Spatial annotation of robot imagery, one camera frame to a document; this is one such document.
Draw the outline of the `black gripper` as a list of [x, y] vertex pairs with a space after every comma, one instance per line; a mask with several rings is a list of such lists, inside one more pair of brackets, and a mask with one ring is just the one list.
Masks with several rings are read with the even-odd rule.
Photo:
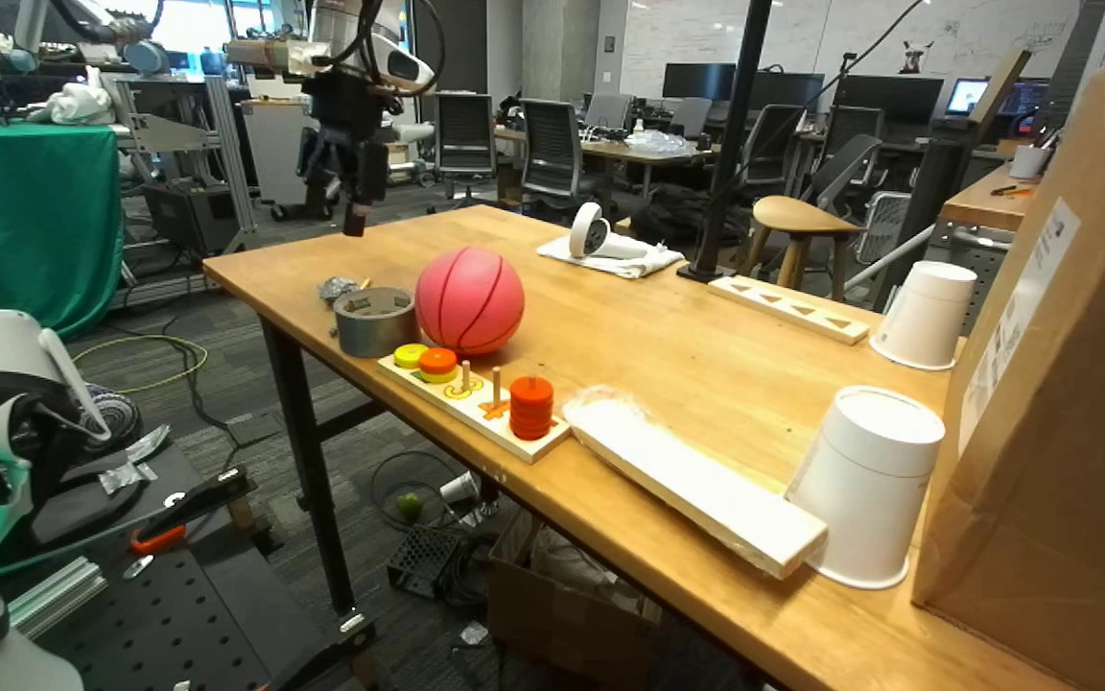
[[320, 147], [330, 152], [344, 211], [343, 229], [365, 233], [365, 203], [388, 187], [388, 147], [380, 138], [385, 92], [353, 71], [324, 71], [307, 86]]

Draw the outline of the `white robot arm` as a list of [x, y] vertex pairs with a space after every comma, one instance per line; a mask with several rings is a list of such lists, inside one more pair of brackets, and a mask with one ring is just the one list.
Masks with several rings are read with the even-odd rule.
[[439, 69], [394, 43], [385, 25], [385, 0], [307, 0], [311, 114], [320, 124], [307, 187], [324, 187], [324, 174], [343, 183], [343, 229], [365, 233], [365, 203], [388, 187], [385, 114], [400, 96], [420, 96], [439, 79]]

